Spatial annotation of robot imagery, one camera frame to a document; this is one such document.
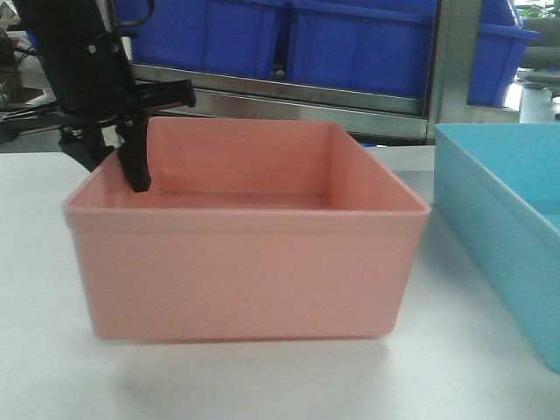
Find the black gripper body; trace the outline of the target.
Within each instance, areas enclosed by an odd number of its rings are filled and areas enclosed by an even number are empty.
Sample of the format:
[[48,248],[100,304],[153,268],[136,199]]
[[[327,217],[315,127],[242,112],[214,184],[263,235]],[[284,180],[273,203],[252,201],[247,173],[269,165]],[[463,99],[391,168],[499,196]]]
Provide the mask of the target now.
[[151,109],[195,106],[188,79],[138,84],[117,32],[59,37],[59,126],[119,123]]

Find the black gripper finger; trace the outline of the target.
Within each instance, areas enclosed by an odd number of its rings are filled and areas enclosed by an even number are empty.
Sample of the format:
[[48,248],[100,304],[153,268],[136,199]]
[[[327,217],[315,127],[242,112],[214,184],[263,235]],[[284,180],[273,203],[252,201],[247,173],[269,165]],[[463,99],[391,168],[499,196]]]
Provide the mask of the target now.
[[61,151],[89,172],[95,170],[115,150],[114,146],[105,143],[102,128],[98,125],[63,127],[59,133]]
[[151,175],[147,163],[148,116],[143,112],[127,115],[115,126],[122,139],[117,155],[130,188],[135,193],[147,192]]

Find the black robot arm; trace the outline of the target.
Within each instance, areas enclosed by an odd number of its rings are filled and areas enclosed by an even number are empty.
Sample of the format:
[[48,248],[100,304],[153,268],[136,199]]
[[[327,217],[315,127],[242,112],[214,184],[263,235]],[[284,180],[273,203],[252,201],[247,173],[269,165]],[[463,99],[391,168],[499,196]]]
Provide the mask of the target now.
[[27,54],[38,58],[54,99],[3,116],[3,140],[58,130],[61,150],[86,169],[116,153],[130,188],[148,191],[151,111],[196,104],[190,80],[135,81],[122,37],[151,18],[154,2],[144,17],[119,24],[104,21],[95,1],[17,1],[15,7],[31,37]]

